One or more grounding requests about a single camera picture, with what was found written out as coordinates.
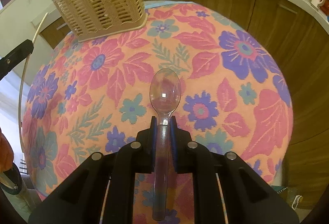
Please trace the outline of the person's left hand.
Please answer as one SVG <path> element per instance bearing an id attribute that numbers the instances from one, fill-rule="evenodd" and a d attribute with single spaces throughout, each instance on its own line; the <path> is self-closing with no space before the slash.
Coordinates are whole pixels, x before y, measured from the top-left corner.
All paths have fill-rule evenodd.
<path id="1" fill-rule="evenodd" d="M 12 147 L 7 141 L 4 134 L 1 132 L 0 139 L 0 171 L 5 172 L 12 168 L 14 155 Z"/>

